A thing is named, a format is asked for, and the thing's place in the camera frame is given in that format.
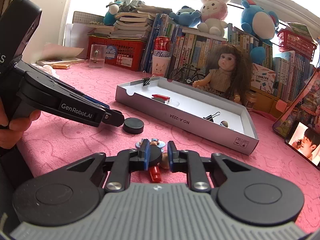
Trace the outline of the person's left hand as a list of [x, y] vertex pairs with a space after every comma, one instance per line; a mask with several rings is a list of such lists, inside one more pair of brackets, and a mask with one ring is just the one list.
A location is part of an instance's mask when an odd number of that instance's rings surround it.
[[41, 116], [40, 110], [33, 111], [27, 118], [8, 120], [1, 102], [1, 148], [11, 149], [22, 137], [23, 133]]

